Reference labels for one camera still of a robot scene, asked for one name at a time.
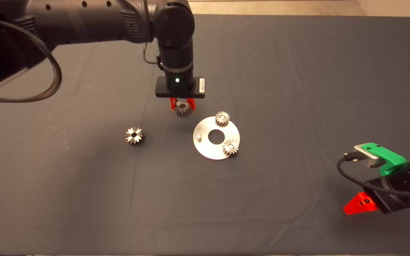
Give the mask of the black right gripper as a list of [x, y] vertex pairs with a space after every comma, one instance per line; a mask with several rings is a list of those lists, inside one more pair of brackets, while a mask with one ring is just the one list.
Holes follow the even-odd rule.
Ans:
[[[366, 181], [366, 184], [387, 190], [391, 189], [384, 176], [370, 179]], [[352, 215], [379, 209], [383, 214], [390, 214], [407, 208], [410, 208], [410, 204], [402, 197], [365, 188], [364, 192], [357, 193], [356, 196], [348, 201], [343, 207], [343, 211], [347, 215]]]

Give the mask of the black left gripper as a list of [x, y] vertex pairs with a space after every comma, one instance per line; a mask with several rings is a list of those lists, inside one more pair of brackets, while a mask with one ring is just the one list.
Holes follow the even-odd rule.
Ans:
[[155, 96], [170, 98], [170, 108], [174, 110], [177, 98], [186, 98], [191, 109], [196, 109], [195, 99], [205, 98], [205, 78], [193, 77], [193, 71], [183, 73], [164, 72], [159, 76], [155, 86]]

